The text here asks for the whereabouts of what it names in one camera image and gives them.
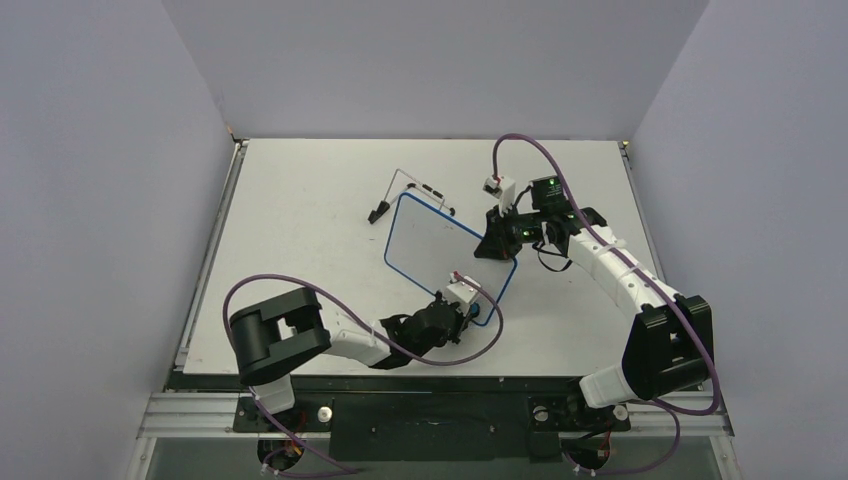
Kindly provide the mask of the blue framed whiteboard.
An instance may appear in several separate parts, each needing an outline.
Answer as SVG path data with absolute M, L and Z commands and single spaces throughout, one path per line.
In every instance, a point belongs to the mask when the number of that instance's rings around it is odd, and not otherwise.
M 421 198 L 402 193 L 395 206 L 384 262 L 429 294 L 446 286 L 458 272 L 500 301 L 518 261 L 477 258 L 483 235 Z

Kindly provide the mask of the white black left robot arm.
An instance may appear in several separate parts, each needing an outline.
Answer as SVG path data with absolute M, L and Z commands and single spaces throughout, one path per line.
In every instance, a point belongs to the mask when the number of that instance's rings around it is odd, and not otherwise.
M 459 342 L 480 313 L 478 298 L 469 284 L 453 283 L 415 313 L 396 314 L 362 329 L 346 314 L 323 314 L 312 289 L 278 295 L 228 319 L 240 382 L 258 400 L 260 418 L 272 429 L 285 430 L 298 416 L 294 370 L 322 354 L 377 370 L 406 366 L 415 356 Z

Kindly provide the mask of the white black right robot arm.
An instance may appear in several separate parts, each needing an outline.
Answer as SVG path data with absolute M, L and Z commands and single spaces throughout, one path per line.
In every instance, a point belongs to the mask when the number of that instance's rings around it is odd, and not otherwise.
M 592 208 L 577 209 L 560 179 L 543 177 L 527 188 L 532 209 L 520 213 L 520 193 L 505 176 L 488 177 L 483 189 L 497 205 L 486 213 L 486 231 L 474 251 L 480 259 L 510 260 L 523 245 L 549 243 L 582 268 L 618 307 L 631 327 L 621 359 L 582 377 L 564 400 L 566 418 L 578 427 L 598 420 L 604 407 L 653 400 L 710 378 L 711 309 L 700 296 L 686 298 L 660 281 L 627 250 Z

